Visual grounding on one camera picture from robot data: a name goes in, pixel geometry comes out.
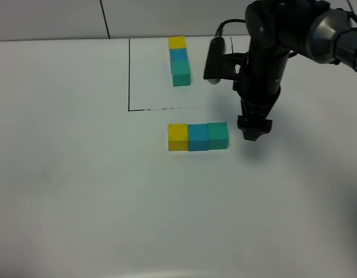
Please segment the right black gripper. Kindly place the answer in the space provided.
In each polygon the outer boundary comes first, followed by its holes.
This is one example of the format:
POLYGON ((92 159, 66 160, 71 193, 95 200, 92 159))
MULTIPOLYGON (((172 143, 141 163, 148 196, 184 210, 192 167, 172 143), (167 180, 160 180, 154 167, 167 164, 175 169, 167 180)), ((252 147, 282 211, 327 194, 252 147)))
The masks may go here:
POLYGON ((281 80, 289 58, 288 52, 249 52, 239 81, 242 114, 237 127, 243 138, 256 141, 272 129, 266 119, 281 92, 281 80), (250 122, 262 122, 260 127, 250 122))

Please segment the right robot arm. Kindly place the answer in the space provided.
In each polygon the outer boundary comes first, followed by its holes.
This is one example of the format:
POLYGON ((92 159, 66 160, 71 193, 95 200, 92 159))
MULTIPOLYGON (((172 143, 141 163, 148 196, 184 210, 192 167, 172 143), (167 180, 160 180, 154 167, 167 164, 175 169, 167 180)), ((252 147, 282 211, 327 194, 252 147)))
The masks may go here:
POLYGON ((267 118, 295 52, 319 64, 343 63, 357 72, 357 15, 326 1, 255 1, 246 9, 249 51, 241 65, 238 128, 255 141, 271 131, 267 118))

